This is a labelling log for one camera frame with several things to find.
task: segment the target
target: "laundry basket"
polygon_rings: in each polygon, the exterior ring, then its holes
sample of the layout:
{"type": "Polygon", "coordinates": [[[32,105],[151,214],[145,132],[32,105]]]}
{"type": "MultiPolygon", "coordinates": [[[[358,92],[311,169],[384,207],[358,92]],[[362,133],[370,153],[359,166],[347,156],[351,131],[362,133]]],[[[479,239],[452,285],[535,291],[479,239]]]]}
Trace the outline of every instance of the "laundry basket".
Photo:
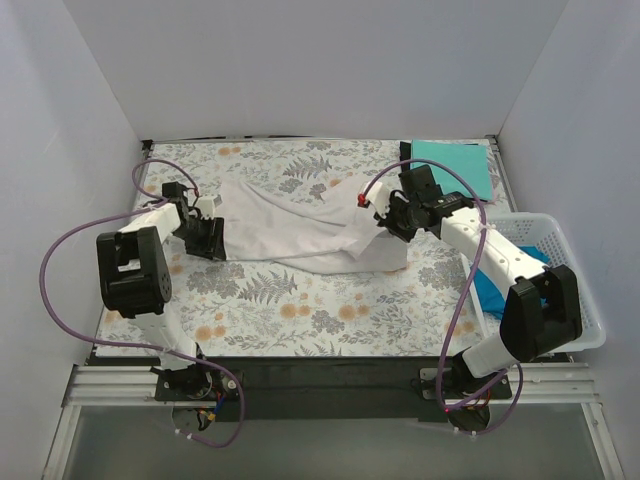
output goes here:
{"type": "MultiPolygon", "coordinates": [[[[488,214],[488,223],[517,246],[535,246],[549,257],[549,265],[556,267],[565,264],[569,266],[578,278],[578,291],[580,294],[580,312],[582,314],[582,336],[573,342],[563,345],[554,352],[578,352],[590,348],[597,348],[605,341],[605,331],[598,310],[592,301],[589,287],[584,281],[580,267],[569,248],[567,239],[560,230],[556,220],[540,213],[502,213],[488,214]]],[[[463,256],[463,266],[467,275],[470,263],[463,256]]],[[[485,315],[480,307],[480,301],[475,289],[471,289],[476,316],[480,322],[480,328],[485,336],[496,332],[500,327],[500,320],[493,316],[485,315]]]]}

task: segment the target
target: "folded white fabric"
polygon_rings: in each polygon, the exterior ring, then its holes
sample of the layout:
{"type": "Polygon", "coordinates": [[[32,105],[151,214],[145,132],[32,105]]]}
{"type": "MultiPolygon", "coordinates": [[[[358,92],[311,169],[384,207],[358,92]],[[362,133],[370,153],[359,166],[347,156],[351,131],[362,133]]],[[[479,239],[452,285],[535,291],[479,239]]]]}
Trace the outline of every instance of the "folded white fabric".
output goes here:
{"type": "Polygon", "coordinates": [[[293,203],[247,183],[223,180],[221,205],[228,260],[273,260],[313,273],[403,268],[407,245],[357,206],[367,177],[348,177],[323,193],[322,205],[293,203]]]}

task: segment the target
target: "purple cable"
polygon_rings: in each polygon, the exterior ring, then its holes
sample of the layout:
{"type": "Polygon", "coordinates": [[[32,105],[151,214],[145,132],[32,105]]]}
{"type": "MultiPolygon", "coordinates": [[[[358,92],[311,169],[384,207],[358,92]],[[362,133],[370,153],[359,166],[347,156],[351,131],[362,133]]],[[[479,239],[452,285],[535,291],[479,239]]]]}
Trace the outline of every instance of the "purple cable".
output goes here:
{"type": "MultiPolygon", "coordinates": [[[[133,173],[132,173],[132,178],[133,178],[133,183],[136,186],[136,188],[144,193],[145,195],[148,196],[153,196],[152,194],[145,192],[144,189],[142,189],[142,187],[138,184],[138,181],[135,178],[135,172],[140,168],[141,165],[145,165],[148,163],[165,163],[167,165],[171,165],[176,167],[178,170],[180,170],[181,172],[185,173],[184,170],[180,167],[178,167],[177,165],[174,165],[173,163],[167,161],[167,160],[147,160],[145,162],[142,162],[138,165],[136,165],[136,167],[134,167],[133,169],[133,173]]],[[[191,183],[193,183],[194,188],[196,188],[197,191],[197,186],[195,184],[195,182],[193,181],[193,179],[189,176],[186,175],[189,180],[191,181],[191,183]]],[[[55,312],[55,310],[53,309],[53,306],[51,305],[51,301],[49,300],[49,295],[47,293],[47,285],[46,285],[46,273],[47,273],[47,265],[49,264],[49,260],[51,259],[51,256],[53,255],[53,252],[55,252],[55,250],[62,244],[62,242],[64,242],[67,238],[71,237],[72,235],[75,235],[76,233],[85,230],[87,228],[96,226],[96,225],[101,225],[103,223],[108,223],[108,222],[113,222],[115,220],[121,220],[123,218],[129,218],[129,217],[133,217],[136,215],[140,215],[142,213],[147,213],[150,212],[151,210],[157,209],[163,205],[165,205],[167,203],[167,199],[163,198],[163,197],[157,197],[157,196],[153,196],[154,198],[157,198],[160,200],[159,203],[155,204],[152,207],[148,207],[148,208],[143,208],[140,210],[136,210],[134,212],[130,212],[130,213],[123,213],[120,215],[113,215],[111,217],[106,217],[106,218],[101,218],[99,220],[94,220],[92,222],[88,222],[85,223],[83,225],[80,225],[78,227],[75,227],[72,230],[69,230],[67,233],[65,233],[64,235],[62,235],[60,238],[58,238],[55,242],[53,242],[53,245],[51,245],[51,247],[49,247],[49,250],[47,250],[47,253],[45,253],[44,258],[42,259],[42,263],[40,264],[40,273],[38,276],[38,283],[40,286],[40,296],[42,297],[42,302],[44,303],[44,307],[47,310],[47,312],[49,313],[49,316],[51,316],[51,318],[53,319],[53,321],[56,323],[56,325],[58,325],[58,327],[60,327],[60,329],[62,329],[65,333],[67,333],[68,335],[71,335],[72,337],[75,337],[79,340],[82,340],[84,342],[88,342],[88,343],[93,343],[93,344],[97,344],[97,345],[105,345],[105,346],[109,346],[109,347],[129,347],[129,348],[146,348],[149,350],[155,350],[157,352],[166,352],[170,355],[173,355],[175,357],[178,358],[182,358],[184,360],[188,360],[191,362],[196,362],[199,363],[201,365],[206,365],[207,367],[216,369],[221,371],[222,373],[224,373],[225,375],[227,375],[231,380],[233,380],[234,382],[236,382],[236,385],[238,385],[238,394],[240,396],[240,417],[238,419],[238,426],[236,427],[236,429],[234,430],[233,434],[231,434],[231,436],[224,442],[222,443],[215,443],[212,442],[211,440],[202,437],[200,435],[194,435],[190,432],[184,431],[184,430],[180,430],[177,429],[176,432],[186,436],[187,438],[196,440],[197,442],[200,443],[204,443],[205,445],[208,445],[210,447],[213,448],[224,448],[227,447],[229,445],[231,445],[233,443],[233,441],[238,437],[238,434],[240,433],[240,430],[242,429],[242,425],[244,422],[244,417],[245,417],[245,397],[244,397],[244,391],[242,389],[242,384],[240,383],[240,381],[237,379],[237,377],[231,373],[229,370],[227,370],[226,368],[224,368],[221,365],[215,364],[213,362],[210,362],[208,360],[203,360],[200,358],[196,358],[196,357],[192,357],[190,355],[185,355],[184,353],[181,352],[176,352],[175,350],[165,350],[163,347],[159,346],[159,345],[151,345],[151,344],[146,344],[146,343],[134,343],[134,342],[114,342],[114,341],[110,341],[110,340],[102,340],[99,338],[95,338],[89,335],[84,335],[80,332],[76,332],[75,330],[73,330],[71,327],[69,327],[67,324],[65,324],[62,319],[60,317],[58,317],[58,314],[55,312]]]]}
{"type": "MultiPolygon", "coordinates": [[[[456,172],[451,170],[449,167],[447,167],[445,165],[442,165],[441,163],[434,162],[433,160],[410,159],[410,160],[402,160],[400,162],[397,162],[397,163],[394,163],[392,165],[389,165],[388,167],[385,167],[384,169],[382,169],[375,177],[373,177],[373,180],[371,180],[369,182],[369,184],[367,185],[367,187],[365,188],[365,190],[363,192],[363,195],[366,197],[367,194],[369,193],[369,190],[373,186],[373,184],[375,182],[377,182],[383,175],[385,175],[390,170],[392,170],[392,169],[394,169],[396,167],[401,167],[402,165],[410,165],[412,163],[422,163],[422,164],[426,164],[426,165],[433,165],[435,167],[438,167],[438,168],[444,170],[449,175],[451,175],[453,178],[458,180],[469,191],[469,193],[471,194],[471,197],[473,198],[473,201],[476,203],[476,205],[478,207],[478,210],[480,211],[480,222],[482,223],[483,226],[486,227],[487,214],[486,214],[486,211],[484,209],[484,205],[482,205],[482,201],[480,200],[480,198],[478,197],[476,192],[473,190],[473,188],[471,188],[471,185],[469,185],[460,175],[458,175],[456,172]]],[[[466,280],[466,282],[464,284],[464,287],[462,288],[462,292],[460,293],[460,298],[458,299],[458,303],[456,304],[455,310],[453,311],[453,316],[451,318],[451,323],[449,324],[449,328],[447,329],[447,333],[445,335],[444,342],[442,343],[442,350],[440,352],[440,357],[438,358],[438,372],[436,374],[436,399],[438,400],[438,405],[440,405],[440,408],[442,408],[445,412],[449,412],[451,410],[459,410],[462,407],[464,407],[465,405],[467,405],[468,403],[470,403],[471,401],[479,398],[487,390],[489,390],[496,383],[498,383],[504,377],[504,375],[507,373],[506,370],[500,370],[500,372],[498,372],[498,375],[493,377],[489,382],[487,382],[477,392],[473,393],[472,395],[464,398],[463,400],[461,400],[459,402],[456,402],[453,405],[449,405],[449,406],[446,405],[445,402],[444,402],[444,399],[442,398],[442,377],[443,377],[443,374],[444,374],[444,364],[445,364],[445,360],[446,360],[446,356],[447,356],[447,351],[449,350],[449,345],[451,344],[451,339],[453,337],[453,332],[454,332],[456,323],[458,322],[458,318],[460,317],[460,312],[462,311],[462,307],[464,306],[464,301],[466,300],[467,295],[469,294],[469,291],[471,290],[471,284],[473,283],[473,279],[474,279],[474,277],[476,275],[476,272],[478,271],[478,267],[480,266],[480,260],[482,259],[482,252],[484,250],[484,245],[485,245],[486,240],[487,240],[487,230],[486,230],[486,228],[483,228],[482,232],[480,232],[480,241],[478,242],[478,249],[476,250],[475,257],[474,257],[473,262],[471,264],[471,271],[469,272],[469,276],[467,277],[467,280],[466,280]]],[[[518,392],[520,392],[522,390],[522,384],[523,384],[523,377],[521,375],[520,376],[520,386],[519,386],[518,392]]],[[[514,397],[514,401],[512,403],[512,407],[509,408],[509,410],[507,410],[507,413],[505,414],[505,416],[508,416],[508,415],[511,414],[511,412],[513,411],[513,408],[515,408],[515,405],[517,404],[517,401],[518,401],[519,397],[520,397],[520,395],[518,393],[514,397]]],[[[499,422],[496,426],[502,425],[504,420],[506,420],[506,418],[501,420],[501,422],[499,422]]]]}

